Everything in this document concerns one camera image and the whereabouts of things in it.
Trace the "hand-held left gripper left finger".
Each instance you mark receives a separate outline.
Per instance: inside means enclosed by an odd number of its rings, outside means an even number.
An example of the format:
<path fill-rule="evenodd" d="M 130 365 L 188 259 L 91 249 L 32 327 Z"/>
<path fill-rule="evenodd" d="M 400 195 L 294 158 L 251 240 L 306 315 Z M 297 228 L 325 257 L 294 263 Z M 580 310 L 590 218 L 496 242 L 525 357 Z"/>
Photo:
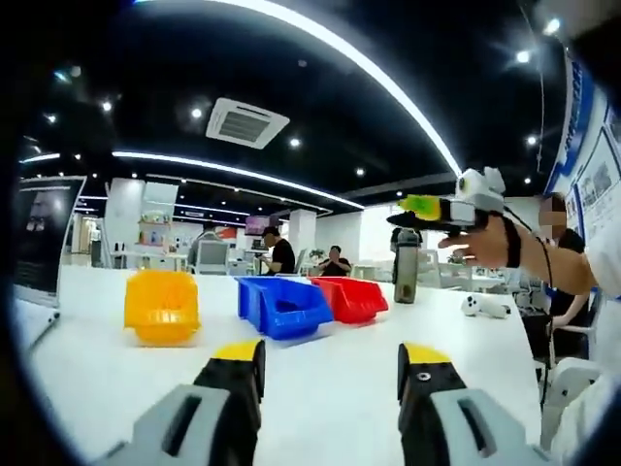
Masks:
<path fill-rule="evenodd" d="M 133 425 L 132 439 L 98 465 L 251 465 L 261 428 L 265 341 L 218 349 L 192 384 L 180 384 Z"/>

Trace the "person's right hand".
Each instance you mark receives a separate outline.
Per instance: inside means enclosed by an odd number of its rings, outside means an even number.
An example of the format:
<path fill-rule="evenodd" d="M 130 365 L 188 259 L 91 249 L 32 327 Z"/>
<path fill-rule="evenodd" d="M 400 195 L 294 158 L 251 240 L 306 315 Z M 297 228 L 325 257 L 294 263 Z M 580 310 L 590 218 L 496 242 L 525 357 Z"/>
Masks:
<path fill-rule="evenodd" d="M 505 267 L 508 259 L 505 221 L 501 216 L 490 216 L 484 229 L 456 237 L 446 237 L 438 243 L 438 248 L 454 248 L 455 254 L 467 265 L 485 268 Z"/>

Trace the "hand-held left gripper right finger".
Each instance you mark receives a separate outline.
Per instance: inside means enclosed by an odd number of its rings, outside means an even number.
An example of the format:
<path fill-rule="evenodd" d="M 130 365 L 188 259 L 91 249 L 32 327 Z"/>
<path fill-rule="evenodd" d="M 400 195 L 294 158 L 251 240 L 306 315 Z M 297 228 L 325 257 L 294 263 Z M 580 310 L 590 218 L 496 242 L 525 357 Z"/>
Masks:
<path fill-rule="evenodd" d="M 398 349 L 398 429 L 406 465 L 546 465 L 525 429 L 481 389 L 468 388 L 444 353 Z"/>

